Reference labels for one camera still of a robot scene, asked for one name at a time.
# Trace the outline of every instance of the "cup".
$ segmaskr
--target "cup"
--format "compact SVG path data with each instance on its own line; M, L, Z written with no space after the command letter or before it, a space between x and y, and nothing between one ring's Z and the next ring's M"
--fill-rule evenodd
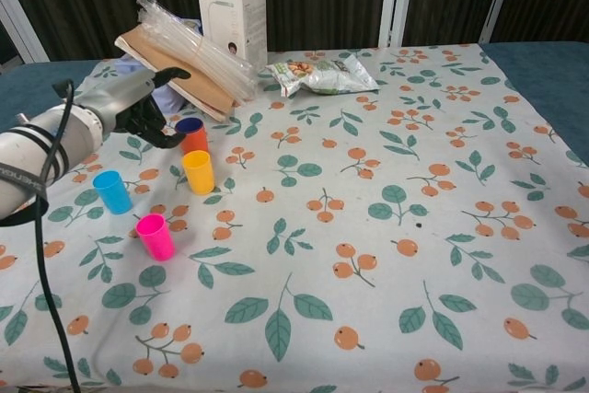
M121 175L116 170L105 170L92 181L94 189L115 215L124 214L133 207L129 192L122 182Z
M206 141L206 131L201 119L189 117L176 123L176 132L183 133L186 136L180 143L180 148L184 154L192 151L209 152L209 144Z
M169 260L176 250L162 214L149 214L141 218L135 226L149 255L157 261Z
M182 158L188 184L197 195L206 195L214 189L213 165L206 151L192 151Z

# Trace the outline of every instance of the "orange cup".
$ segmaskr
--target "orange cup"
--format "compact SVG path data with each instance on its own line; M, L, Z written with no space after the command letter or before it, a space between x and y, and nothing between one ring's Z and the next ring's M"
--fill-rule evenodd
M188 119L180 120L176 123L174 129L176 129L177 133L186 135L182 143L180 143L180 148L185 155L192 151L209 152L206 131L204 130L204 124L201 119L189 117Z

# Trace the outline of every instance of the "robotic hand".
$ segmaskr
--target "robotic hand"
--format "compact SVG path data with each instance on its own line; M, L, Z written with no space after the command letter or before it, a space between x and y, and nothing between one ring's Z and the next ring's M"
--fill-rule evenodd
M161 132L166 119L151 93L173 78L190 76L176 67L157 73L142 70L76 97L46 186L98 150L110 133L132 133L155 147L178 145L184 135ZM0 133L0 221L7 221L34 195L35 183L27 178L27 173L39 176L63 114L64 105L56 106Z

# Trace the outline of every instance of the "tablecloth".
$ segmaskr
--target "tablecloth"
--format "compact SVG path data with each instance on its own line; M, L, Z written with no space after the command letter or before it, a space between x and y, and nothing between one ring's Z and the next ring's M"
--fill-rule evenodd
M280 98L262 73L254 102L205 119L210 195L178 149L124 134L50 188L45 256L83 386L587 389L587 166L477 45L274 59L351 52L379 91ZM127 214L92 190L106 168ZM172 260L135 238L149 212ZM0 237L0 379L65 385L32 229Z

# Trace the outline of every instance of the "blue cup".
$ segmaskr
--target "blue cup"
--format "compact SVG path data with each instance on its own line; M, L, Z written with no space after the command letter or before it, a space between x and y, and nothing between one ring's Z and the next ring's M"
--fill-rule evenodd
M92 184L104 204L113 214L124 214L133 207L121 175L116 170L106 170L98 174Z

